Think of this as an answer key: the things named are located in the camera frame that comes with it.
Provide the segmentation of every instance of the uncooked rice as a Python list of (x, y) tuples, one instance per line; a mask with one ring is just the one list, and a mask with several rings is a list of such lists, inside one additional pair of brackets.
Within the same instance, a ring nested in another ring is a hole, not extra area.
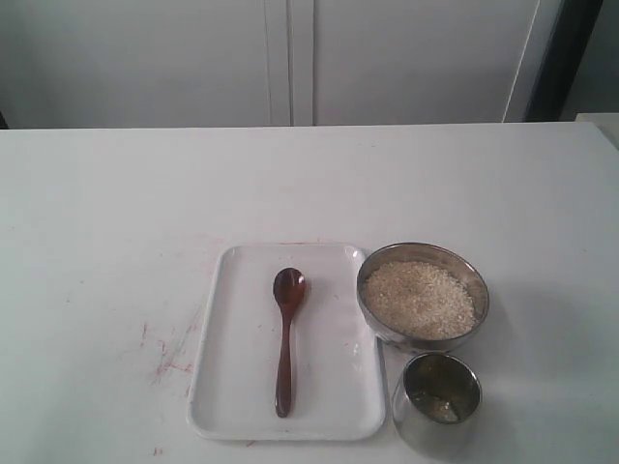
[(402, 334), (440, 340), (466, 334), (475, 325), (473, 300), (464, 286), (429, 263), (383, 264), (363, 292), (378, 320)]

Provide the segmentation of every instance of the stainless steel bowl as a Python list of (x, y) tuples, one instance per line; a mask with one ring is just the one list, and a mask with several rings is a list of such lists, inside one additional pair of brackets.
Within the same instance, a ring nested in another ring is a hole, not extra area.
[[(441, 340), (427, 340), (400, 333), (386, 326), (368, 309), (362, 287), (368, 277), (380, 266), (392, 261), (421, 261), (445, 269), (457, 278), (473, 299), (475, 325), (460, 336)], [(384, 246), (372, 253), (357, 273), (357, 301), (366, 322), (376, 335), (386, 343), (395, 344), (408, 352), (451, 351), (468, 341), (480, 328), (487, 316), (489, 296), (482, 276), (466, 260), (440, 246), (430, 244), (404, 243)]]

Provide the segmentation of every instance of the table surface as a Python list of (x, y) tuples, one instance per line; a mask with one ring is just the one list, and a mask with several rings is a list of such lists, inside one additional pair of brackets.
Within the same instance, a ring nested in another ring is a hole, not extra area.
[[(358, 443), (209, 442), (186, 423), (225, 248), (421, 241), (491, 297), (457, 350), (485, 402), (455, 461), (610, 462), (618, 205), (619, 153), (589, 123), (2, 131), (1, 460), (431, 460), (389, 418)], [(383, 351), (391, 392), (409, 357)]]

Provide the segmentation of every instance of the cabinet door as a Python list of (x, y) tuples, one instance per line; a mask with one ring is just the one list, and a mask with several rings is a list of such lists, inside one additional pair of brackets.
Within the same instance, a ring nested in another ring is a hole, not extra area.
[(16, 128), (286, 126), (286, 0), (0, 2)]
[[(291, 2), (314, 6), (312, 122), (316, 125), (517, 120), (560, 4), (560, 0)], [(294, 21), (292, 26), (294, 47), (294, 41), (303, 37), (295, 37)], [(296, 81), (293, 73), (293, 91)], [(297, 103), (293, 98), (294, 112), (299, 111)]]

